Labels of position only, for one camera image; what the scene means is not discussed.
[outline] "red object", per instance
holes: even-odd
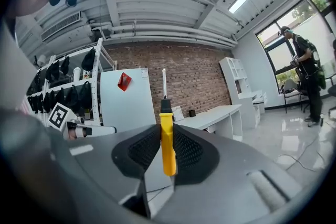
[[[119,82],[118,82],[118,87],[121,90],[125,91],[127,89],[128,85],[130,84],[131,80],[132,80],[132,78],[129,75],[127,75],[123,72],[120,76],[120,79],[119,79]]]

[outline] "white table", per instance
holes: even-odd
[[[219,136],[241,141],[243,130],[241,127],[240,106],[240,104],[220,105],[196,114],[195,117],[184,118],[175,122],[175,124],[199,130],[207,129],[209,132],[215,132]]]

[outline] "white cylinder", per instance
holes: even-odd
[[[81,71],[81,69],[80,69],[79,67],[76,67],[76,68],[73,70],[74,82],[75,82],[75,81],[79,81],[79,78],[80,78],[80,71]]]

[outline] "yellow handle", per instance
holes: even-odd
[[[163,172],[172,176],[176,174],[175,151],[173,149],[173,113],[160,113],[161,147]]]

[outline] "air conditioning vent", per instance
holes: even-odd
[[[52,35],[54,35],[58,31],[62,30],[63,28],[66,28],[67,26],[72,25],[72,24],[74,24],[76,22],[79,22],[79,21],[80,21],[80,12],[77,12],[73,15],[68,16],[67,18],[63,19],[59,23],[57,23],[57,24],[51,26],[50,28],[48,28],[47,30],[45,30],[41,34],[42,41],[51,37]]]

